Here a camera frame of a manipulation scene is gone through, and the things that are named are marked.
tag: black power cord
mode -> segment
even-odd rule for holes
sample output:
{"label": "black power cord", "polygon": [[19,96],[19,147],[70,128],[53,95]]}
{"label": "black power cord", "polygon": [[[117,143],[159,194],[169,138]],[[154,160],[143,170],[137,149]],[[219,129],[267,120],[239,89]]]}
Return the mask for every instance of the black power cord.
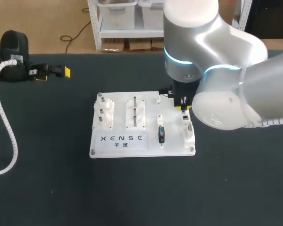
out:
{"label": "black power cord", "polygon": [[[83,13],[89,13],[89,9],[88,9],[88,8],[83,8],[83,9],[82,9],[82,12],[83,12]],[[68,41],[68,42],[69,42],[68,45],[66,46],[65,54],[67,54],[68,47],[69,47],[69,45],[72,43],[72,41],[75,40],[77,37],[79,37],[79,35],[82,33],[82,31],[83,31],[89,24],[91,24],[91,21],[89,21],[89,22],[80,30],[80,32],[79,32],[74,38],[72,38],[72,37],[69,36],[69,35],[62,35],[62,36],[60,37],[60,40],[61,40],[61,41]]]}

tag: black tablecloth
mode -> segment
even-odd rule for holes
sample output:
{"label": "black tablecloth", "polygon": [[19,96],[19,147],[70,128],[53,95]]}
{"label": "black tablecloth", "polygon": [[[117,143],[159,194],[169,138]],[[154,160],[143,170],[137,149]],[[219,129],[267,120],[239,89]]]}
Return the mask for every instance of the black tablecloth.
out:
{"label": "black tablecloth", "polygon": [[[283,226],[283,126],[220,131],[193,117],[194,157],[92,160],[96,94],[168,86],[163,55],[31,60],[72,78],[0,83],[19,147],[0,176],[0,226]],[[0,119],[0,169],[11,157]]]}

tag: white storage bin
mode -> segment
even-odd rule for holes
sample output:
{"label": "white storage bin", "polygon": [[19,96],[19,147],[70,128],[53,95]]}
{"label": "white storage bin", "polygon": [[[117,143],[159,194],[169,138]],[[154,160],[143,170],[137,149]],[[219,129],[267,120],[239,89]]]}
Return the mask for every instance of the white storage bin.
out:
{"label": "white storage bin", "polygon": [[146,30],[163,30],[164,0],[139,0]]}
{"label": "white storage bin", "polygon": [[116,4],[102,4],[98,2],[105,29],[134,29],[136,4],[137,0]]}

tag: white test board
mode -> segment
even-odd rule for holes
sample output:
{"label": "white test board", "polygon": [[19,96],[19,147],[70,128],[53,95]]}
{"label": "white test board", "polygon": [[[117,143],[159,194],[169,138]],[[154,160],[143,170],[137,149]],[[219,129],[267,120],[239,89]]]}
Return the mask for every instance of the white test board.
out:
{"label": "white test board", "polygon": [[[95,112],[90,145],[91,158],[193,156],[195,135],[185,139],[186,124],[183,113],[174,107],[173,99],[153,92],[101,93],[101,98],[114,103],[113,125],[101,126],[98,112]],[[128,112],[136,97],[138,121],[133,127]],[[139,114],[144,111],[143,120]],[[165,128],[165,143],[158,141],[158,116],[162,116]]]}

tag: gray robot arm cover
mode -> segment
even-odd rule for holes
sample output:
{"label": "gray robot arm cover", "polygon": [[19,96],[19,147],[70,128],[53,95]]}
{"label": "gray robot arm cover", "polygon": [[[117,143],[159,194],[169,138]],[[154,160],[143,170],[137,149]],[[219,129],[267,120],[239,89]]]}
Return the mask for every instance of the gray robot arm cover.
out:
{"label": "gray robot arm cover", "polygon": [[199,120],[224,130],[283,124],[283,54],[267,60],[261,40],[223,21],[217,0],[167,0],[164,13],[166,71],[201,79]]}

